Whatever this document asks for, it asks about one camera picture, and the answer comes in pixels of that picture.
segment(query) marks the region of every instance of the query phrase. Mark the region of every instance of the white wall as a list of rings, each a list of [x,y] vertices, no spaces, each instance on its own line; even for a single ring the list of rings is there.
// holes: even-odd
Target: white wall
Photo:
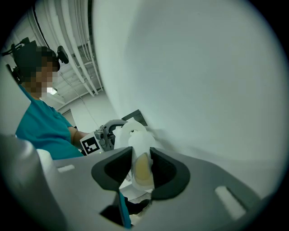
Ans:
[[[79,131],[90,133],[109,120],[119,119],[105,92],[100,92],[95,97],[87,94],[82,98],[87,108],[79,98],[68,104],[63,110],[58,110],[60,113],[64,113],[70,108]]]
[[[242,166],[287,157],[288,63],[248,3],[94,0],[93,37],[118,117],[140,109],[165,148]]]

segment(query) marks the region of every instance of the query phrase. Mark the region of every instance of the cable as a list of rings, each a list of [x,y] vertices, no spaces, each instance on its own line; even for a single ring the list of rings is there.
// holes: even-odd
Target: cable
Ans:
[[[89,109],[87,108],[85,102],[83,101],[83,98],[81,98],[81,96],[77,93],[77,91],[75,90],[75,88],[63,77],[62,73],[59,72],[59,74],[60,74],[60,76],[63,78],[63,80],[64,80],[69,86],[72,87],[72,89],[75,91],[75,93],[78,95],[78,97],[82,100],[82,102],[83,102],[84,106],[86,107],[86,110],[87,110],[87,112],[89,113],[91,119],[93,119],[95,125],[97,126],[97,128],[99,128],[99,125],[98,125],[97,122],[94,120],[93,116],[91,115]]]
[[[9,54],[11,54],[11,53],[12,53],[11,50],[9,50],[9,51],[5,51],[5,52],[2,53],[2,56],[9,55]]]
[[[39,29],[39,31],[40,31],[40,33],[41,33],[41,35],[42,35],[42,38],[44,39],[44,42],[46,43],[47,47],[50,49],[50,47],[49,47],[48,43],[46,42],[45,37],[44,37],[44,35],[43,35],[43,33],[42,33],[42,30],[41,30],[41,28],[40,28],[40,25],[39,25],[39,23],[38,23],[37,16],[36,16],[36,12],[35,12],[35,4],[33,4],[32,9],[33,9],[33,15],[34,15],[35,21],[36,21],[37,26],[38,26],[38,29]]]

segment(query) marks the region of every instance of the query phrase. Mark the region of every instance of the teal shirt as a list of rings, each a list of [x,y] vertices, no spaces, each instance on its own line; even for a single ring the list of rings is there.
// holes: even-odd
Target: teal shirt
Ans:
[[[17,128],[17,137],[30,141],[35,148],[47,150],[53,160],[83,156],[71,144],[68,127],[72,125],[53,107],[33,99],[21,85],[20,88],[31,104]]]

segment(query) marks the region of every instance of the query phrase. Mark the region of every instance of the ceiling pipe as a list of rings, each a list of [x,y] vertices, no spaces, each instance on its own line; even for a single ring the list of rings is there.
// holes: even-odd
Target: ceiling pipe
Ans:
[[[62,14],[63,14],[63,18],[64,18],[64,23],[65,23],[65,28],[66,28],[66,32],[69,38],[69,41],[71,43],[73,52],[75,54],[75,57],[85,75],[85,77],[87,78],[88,82],[90,83],[91,87],[93,88],[94,92],[96,94],[98,94],[98,91],[96,90],[93,82],[91,81],[91,78],[87,72],[87,69],[84,66],[84,63],[82,61],[82,58],[80,56],[74,35],[73,35],[73,30],[72,30],[72,25],[71,25],[71,18],[70,18],[70,13],[69,13],[69,3],[68,0],[61,0],[61,9],[62,9]]]
[[[100,88],[101,90],[103,91],[103,86],[100,82],[100,78],[99,78],[99,75],[98,75],[98,71],[96,69],[96,65],[95,65],[95,62],[94,62],[94,55],[92,53],[92,49],[91,49],[91,42],[90,42],[90,36],[89,36],[89,14],[88,14],[88,7],[89,7],[89,1],[88,0],[84,0],[84,19],[85,19],[85,34],[86,34],[86,37],[88,38],[87,40],[87,43],[88,43],[88,46],[89,46],[89,54],[90,54],[90,57],[91,57],[91,61],[92,61],[92,65],[93,65],[93,68],[94,68],[94,71],[95,71],[95,74],[96,74],[96,77],[98,78],[98,83],[100,85]]]
[[[84,65],[86,66],[86,65],[89,65],[89,64],[92,64],[92,61],[89,61],[89,62],[85,63]]]
[[[92,97],[94,97],[93,92],[90,90],[90,88],[88,87],[88,85],[85,82],[84,78],[81,76],[80,72],[78,71],[78,69],[77,69],[77,67],[75,65],[74,59],[72,58],[72,56],[71,56],[71,54],[70,54],[70,52],[68,50],[68,47],[66,45],[66,42],[65,42],[65,39],[63,37],[62,30],[61,30],[61,26],[60,26],[60,23],[59,23],[59,19],[58,19],[58,15],[57,15],[57,12],[56,12],[56,7],[55,7],[54,0],[48,1],[48,6],[49,6],[49,11],[50,11],[50,16],[51,16],[51,22],[52,22],[53,28],[55,29],[55,34],[57,36],[59,44],[62,45],[63,48],[66,50],[66,53],[67,53],[68,58],[70,60],[69,63],[71,65],[72,69],[74,70],[74,72],[76,73],[77,77],[80,79],[81,83],[83,83],[84,87],[90,93],[90,95]]]
[[[81,35],[83,36],[83,41],[85,41],[85,36],[84,36],[84,32],[83,32],[83,27],[82,27],[82,17],[81,17],[81,7],[80,7],[80,0],[78,0],[78,6],[79,6],[79,22],[80,22],[80,31],[81,31]],[[84,44],[85,45],[85,49],[86,49],[86,52],[87,52],[87,55],[89,57],[89,52],[87,51],[87,46],[86,46],[86,43]]]
[[[84,52],[84,55],[85,55],[87,61],[89,61],[89,58],[87,57],[86,52],[85,52],[85,50],[84,50],[84,46],[83,46],[84,41],[82,40],[82,37],[81,37],[81,35],[80,35],[80,28],[79,28],[79,22],[78,22],[78,12],[79,12],[79,11],[77,10],[77,0],[75,0],[75,12],[76,12],[76,14],[75,14],[76,24],[77,24],[78,35],[79,35],[79,38],[80,38],[81,46],[82,46],[82,49],[83,49],[83,52]]]
[[[94,62],[94,55],[92,54],[90,39],[88,40],[88,43],[89,43],[89,52],[90,52],[90,57],[91,57],[92,65],[93,65],[93,68],[94,68],[96,77],[98,78],[98,82],[99,82],[100,88],[101,88],[101,90],[103,91],[103,87],[102,87],[102,85],[101,85],[101,82],[100,82],[100,79],[99,79],[99,75],[98,75],[98,71],[97,71],[97,69],[96,69],[96,65],[95,65],[95,62]]]

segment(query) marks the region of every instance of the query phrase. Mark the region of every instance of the overhead light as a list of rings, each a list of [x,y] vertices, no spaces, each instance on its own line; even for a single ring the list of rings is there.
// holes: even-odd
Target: overhead light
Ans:
[[[57,90],[55,88],[47,88],[47,92],[51,95],[55,95],[57,93]]]

